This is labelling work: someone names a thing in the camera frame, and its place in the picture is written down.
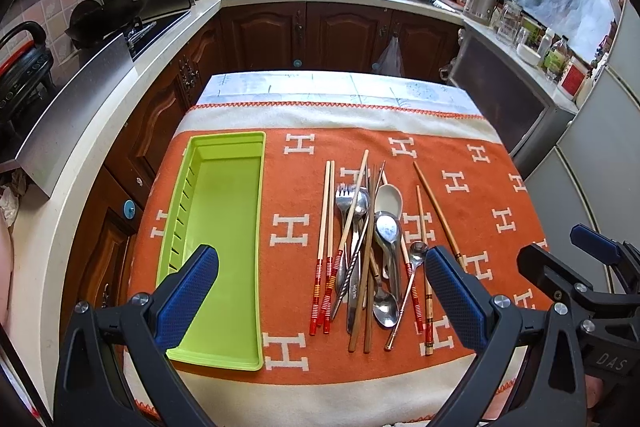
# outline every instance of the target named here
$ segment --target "tile wall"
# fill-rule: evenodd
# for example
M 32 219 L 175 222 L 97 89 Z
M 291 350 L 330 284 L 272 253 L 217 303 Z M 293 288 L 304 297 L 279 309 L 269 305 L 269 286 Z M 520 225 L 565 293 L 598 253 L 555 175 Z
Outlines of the tile wall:
M 71 12 L 81 0 L 15 0 L 0 22 L 0 36 L 23 21 L 36 21 L 47 33 L 47 47 L 54 56 L 54 70 L 75 57 L 76 49 L 65 30 L 69 26 Z M 17 34 L 0 49 L 0 64 L 31 36 L 27 32 Z

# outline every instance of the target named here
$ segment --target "metal fork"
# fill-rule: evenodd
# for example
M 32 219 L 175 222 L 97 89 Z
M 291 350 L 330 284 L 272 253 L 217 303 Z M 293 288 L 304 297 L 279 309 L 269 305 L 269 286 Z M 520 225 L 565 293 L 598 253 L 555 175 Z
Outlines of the metal fork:
M 340 218 L 341 218 L 340 231 L 344 229 L 344 223 L 347 220 L 347 212 L 349 212 L 351 201 L 353 201 L 353 198 L 355 195 L 356 195 L 355 185 L 346 185 L 344 183 L 341 183 L 340 185 L 338 185 L 338 189 L 335 191 L 335 206 L 337 206 L 338 210 L 340 210 Z M 340 266 L 338 266 L 338 273 L 335 277 L 336 295 L 340 291 L 340 288 L 342 287 L 342 283 L 344 283 L 344 279 L 347 274 L 347 266 L 350 261 L 350 256 L 348 255 L 348 251 L 349 251 L 348 248 L 344 249 L 342 261 L 340 261 Z

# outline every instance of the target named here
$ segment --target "plastic bag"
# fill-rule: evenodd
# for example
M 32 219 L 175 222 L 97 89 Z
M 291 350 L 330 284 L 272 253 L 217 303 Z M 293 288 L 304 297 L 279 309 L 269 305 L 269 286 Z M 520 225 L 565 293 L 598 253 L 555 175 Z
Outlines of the plastic bag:
M 378 61 L 373 64 L 371 73 L 383 76 L 404 76 L 398 37 L 391 37 L 391 42 L 382 52 Z

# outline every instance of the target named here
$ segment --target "refrigerator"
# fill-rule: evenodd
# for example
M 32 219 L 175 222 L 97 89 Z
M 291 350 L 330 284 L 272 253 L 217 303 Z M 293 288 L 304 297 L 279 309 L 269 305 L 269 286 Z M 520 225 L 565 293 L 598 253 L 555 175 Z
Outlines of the refrigerator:
M 640 18 L 623 8 L 609 60 L 584 105 L 525 184 L 549 250 L 597 291 L 622 287 L 599 261 L 575 248 L 583 223 L 640 248 Z

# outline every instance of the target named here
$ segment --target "screw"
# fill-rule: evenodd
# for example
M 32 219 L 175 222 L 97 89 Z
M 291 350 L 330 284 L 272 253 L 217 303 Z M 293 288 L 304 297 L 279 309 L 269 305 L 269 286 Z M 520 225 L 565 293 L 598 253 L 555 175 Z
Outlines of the screw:
M 74 311 L 76 313 L 84 313 L 88 309 L 89 309 L 89 303 L 87 301 L 80 301 L 78 302 L 78 304 L 76 304 Z
M 566 307 L 566 304 L 562 302 L 556 302 L 554 304 L 554 309 L 558 315 L 566 315 L 569 312 L 569 308 Z
M 593 323 L 593 321 L 590 321 L 589 319 L 585 319 L 580 323 L 580 328 L 585 333 L 593 333 L 593 331 L 596 330 L 596 325 Z
M 511 306 L 511 300 L 507 295 L 496 295 L 494 297 L 494 304 L 498 306 L 498 308 L 508 308 Z
M 149 294 L 144 292 L 136 293 L 131 298 L 131 304 L 133 304 L 134 306 L 144 306 L 148 302 Z

